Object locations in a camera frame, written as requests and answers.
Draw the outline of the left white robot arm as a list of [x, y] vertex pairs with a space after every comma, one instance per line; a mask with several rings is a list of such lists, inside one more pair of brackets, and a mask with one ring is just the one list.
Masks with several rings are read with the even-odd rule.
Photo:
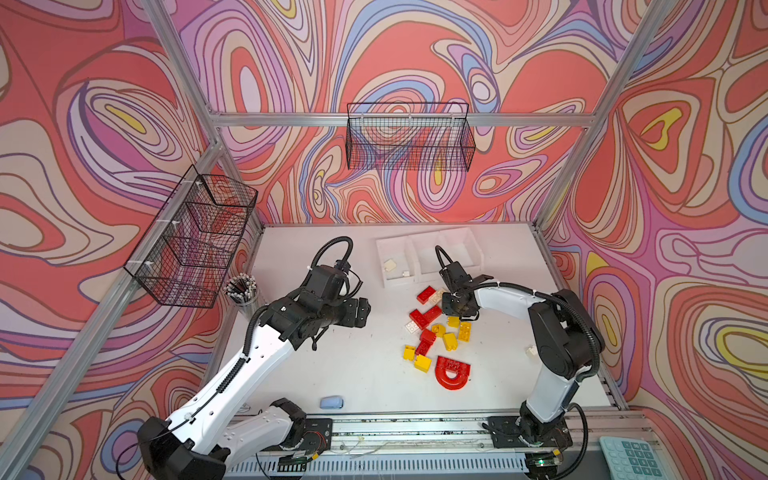
[[259, 308], [244, 345], [222, 370], [166, 419], [139, 428], [142, 463], [155, 479], [221, 479], [254, 454], [279, 444], [301, 445], [306, 415], [280, 398], [261, 414], [231, 421], [257, 387], [305, 342], [316, 343], [331, 326], [362, 328], [371, 311], [349, 286], [350, 265], [314, 265], [289, 294]]

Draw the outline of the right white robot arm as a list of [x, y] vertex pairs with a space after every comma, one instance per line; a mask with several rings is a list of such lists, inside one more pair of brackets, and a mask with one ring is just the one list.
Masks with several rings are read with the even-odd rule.
[[561, 289], [548, 294], [490, 275], [471, 277], [459, 262], [441, 267], [447, 291], [444, 313], [477, 320], [484, 309], [528, 320], [542, 363], [535, 386], [519, 409], [513, 434], [539, 446], [564, 418], [581, 383], [597, 374], [605, 341], [578, 296]]

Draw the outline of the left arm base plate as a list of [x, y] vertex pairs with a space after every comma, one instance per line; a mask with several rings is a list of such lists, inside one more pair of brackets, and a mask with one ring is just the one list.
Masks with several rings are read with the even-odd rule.
[[329, 417], [301, 420], [291, 427], [280, 448], [322, 453], [331, 447], [332, 433], [333, 420]]

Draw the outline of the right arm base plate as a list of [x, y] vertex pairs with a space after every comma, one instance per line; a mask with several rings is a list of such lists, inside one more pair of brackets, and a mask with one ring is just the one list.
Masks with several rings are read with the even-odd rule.
[[481, 427], [491, 435], [493, 447], [497, 449], [566, 449], [573, 445], [564, 416], [543, 424], [534, 417], [491, 416]]

